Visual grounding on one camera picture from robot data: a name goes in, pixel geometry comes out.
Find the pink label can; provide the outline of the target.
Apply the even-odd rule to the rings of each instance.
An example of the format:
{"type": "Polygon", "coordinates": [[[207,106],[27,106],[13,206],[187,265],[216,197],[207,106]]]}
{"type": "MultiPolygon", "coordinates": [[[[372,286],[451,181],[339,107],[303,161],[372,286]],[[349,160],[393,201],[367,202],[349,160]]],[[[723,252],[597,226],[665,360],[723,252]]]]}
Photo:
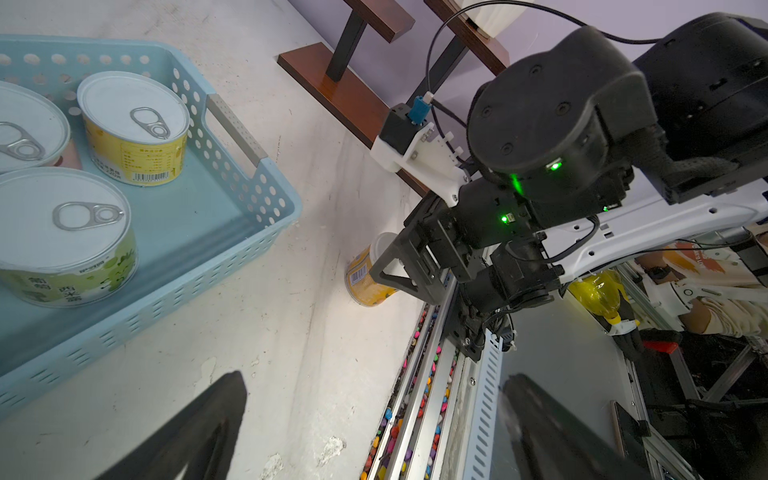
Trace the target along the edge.
{"type": "Polygon", "coordinates": [[[36,167],[82,169],[66,115],[50,100],[1,82],[1,173],[36,167]]]}

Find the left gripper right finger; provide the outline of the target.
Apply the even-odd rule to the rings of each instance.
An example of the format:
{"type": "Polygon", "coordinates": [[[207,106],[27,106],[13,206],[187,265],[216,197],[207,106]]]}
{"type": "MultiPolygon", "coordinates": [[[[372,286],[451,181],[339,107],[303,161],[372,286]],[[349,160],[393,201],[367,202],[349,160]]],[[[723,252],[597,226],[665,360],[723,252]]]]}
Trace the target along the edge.
{"type": "Polygon", "coordinates": [[[522,479],[648,477],[524,374],[501,387],[501,419],[522,479]]]}

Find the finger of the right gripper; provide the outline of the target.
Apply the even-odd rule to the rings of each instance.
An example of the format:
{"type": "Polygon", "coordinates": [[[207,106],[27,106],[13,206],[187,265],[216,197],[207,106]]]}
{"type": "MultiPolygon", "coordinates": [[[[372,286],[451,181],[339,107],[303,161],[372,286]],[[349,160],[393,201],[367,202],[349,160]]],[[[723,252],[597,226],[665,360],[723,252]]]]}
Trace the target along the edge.
{"type": "Polygon", "coordinates": [[[369,274],[380,285],[426,303],[438,302],[438,274],[430,270],[406,238],[377,236],[371,244],[369,274]]]}

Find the yellow label can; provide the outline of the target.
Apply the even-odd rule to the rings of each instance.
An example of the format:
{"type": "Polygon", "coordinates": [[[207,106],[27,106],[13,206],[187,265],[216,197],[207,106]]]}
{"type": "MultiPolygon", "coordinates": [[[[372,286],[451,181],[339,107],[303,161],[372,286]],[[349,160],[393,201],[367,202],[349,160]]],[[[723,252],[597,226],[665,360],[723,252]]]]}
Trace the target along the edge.
{"type": "Polygon", "coordinates": [[[76,98],[94,165],[113,180],[154,187],[182,173],[190,114],[168,87],[107,71],[85,78],[76,98]]]}

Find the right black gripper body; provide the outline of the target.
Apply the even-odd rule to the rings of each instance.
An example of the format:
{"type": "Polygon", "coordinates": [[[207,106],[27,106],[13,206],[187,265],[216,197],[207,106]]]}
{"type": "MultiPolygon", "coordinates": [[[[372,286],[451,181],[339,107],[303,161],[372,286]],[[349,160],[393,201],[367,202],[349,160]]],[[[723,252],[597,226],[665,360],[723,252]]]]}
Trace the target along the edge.
{"type": "Polygon", "coordinates": [[[534,231],[527,204],[511,186],[478,179],[459,189],[450,207],[428,194],[406,219],[395,239],[395,258],[408,275],[397,287],[425,302],[443,298],[438,284],[445,270],[461,282],[477,278],[483,249],[534,231]]]}

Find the light blue plastic basket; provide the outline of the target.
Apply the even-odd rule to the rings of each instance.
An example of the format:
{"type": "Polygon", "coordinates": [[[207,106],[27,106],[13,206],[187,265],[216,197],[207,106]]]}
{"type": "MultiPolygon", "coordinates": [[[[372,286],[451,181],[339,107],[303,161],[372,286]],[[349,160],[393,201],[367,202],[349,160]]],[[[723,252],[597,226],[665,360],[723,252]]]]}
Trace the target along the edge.
{"type": "Polygon", "coordinates": [[[138,269],[108,298],[45,308],[1,294],[1,414],[10,417],[159,319],[265,254],[301,215],[296,190],[261,148],[246,173],[208,126],[232,121],[214,87],[162,43],[5,35],[1,77],[65,113],[76,89],[102,71],[141,74],[175,92],[191,113],[180,177],[159,187],[123,185],[132,208],[138,269]]]}

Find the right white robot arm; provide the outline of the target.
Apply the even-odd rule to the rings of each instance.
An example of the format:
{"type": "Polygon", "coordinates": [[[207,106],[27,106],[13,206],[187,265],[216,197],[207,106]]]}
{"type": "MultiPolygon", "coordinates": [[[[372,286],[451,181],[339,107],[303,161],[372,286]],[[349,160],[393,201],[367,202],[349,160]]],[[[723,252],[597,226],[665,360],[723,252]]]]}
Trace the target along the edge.
{"type": "Polygon", "coordinates": [[[649,40],[579,24],[483,84],[462,159],[431,93],[393,107],[372,147],[428,188],[369,272],[437,305],[478,359],[487,332],[577,279],[767,217],[767,25],[711,13],[649,40]]]}

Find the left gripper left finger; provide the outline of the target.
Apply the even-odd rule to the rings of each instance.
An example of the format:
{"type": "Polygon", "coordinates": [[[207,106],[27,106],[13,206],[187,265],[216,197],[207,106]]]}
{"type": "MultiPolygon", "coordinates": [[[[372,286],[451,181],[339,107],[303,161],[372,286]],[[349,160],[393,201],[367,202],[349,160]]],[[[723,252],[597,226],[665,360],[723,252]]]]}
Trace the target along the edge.
{"type": "Polygon", "coordinates": [[[242,373],[223,375],[101,479],[225,479],[248,392],[242,373]]]}

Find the upside-down orange can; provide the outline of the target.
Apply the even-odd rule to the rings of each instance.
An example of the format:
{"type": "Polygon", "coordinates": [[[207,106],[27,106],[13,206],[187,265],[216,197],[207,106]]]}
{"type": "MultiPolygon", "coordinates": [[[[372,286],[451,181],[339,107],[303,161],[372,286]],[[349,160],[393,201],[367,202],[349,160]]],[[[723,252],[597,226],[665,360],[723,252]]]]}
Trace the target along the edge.
{"type": "Polygon", "coordinates": [[[344,277],[346,289],[361,306],[377,306],[398,292],[395,288],[377,283],[371,276],[376,261],[395,238],[393,232],[379,234],[347,265],[344,277]]]}

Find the green label can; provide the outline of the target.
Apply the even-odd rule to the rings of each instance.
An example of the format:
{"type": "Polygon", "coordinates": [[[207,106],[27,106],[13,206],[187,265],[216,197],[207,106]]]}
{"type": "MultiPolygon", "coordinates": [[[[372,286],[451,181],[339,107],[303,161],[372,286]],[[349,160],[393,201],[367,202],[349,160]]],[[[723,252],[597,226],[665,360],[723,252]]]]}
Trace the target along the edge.
{"type": "Polygon", "coordinates": [[[39,167],[1,177],[1,283],[52,307],[102,300],[139,266],[132,211],[111,182],[85,171],[39,167]]]}

